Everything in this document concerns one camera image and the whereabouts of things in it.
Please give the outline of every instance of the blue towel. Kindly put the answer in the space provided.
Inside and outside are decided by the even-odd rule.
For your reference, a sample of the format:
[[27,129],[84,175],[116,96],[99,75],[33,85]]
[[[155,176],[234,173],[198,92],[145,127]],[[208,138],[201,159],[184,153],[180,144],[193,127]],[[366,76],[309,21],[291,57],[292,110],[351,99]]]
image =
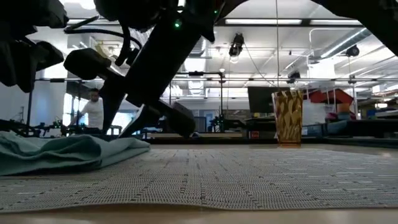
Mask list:
[[0,131],[0,176],[33,171],[89,171],[149,151],[135,138],[111,142],[88,135],[59,139],[21,138]]

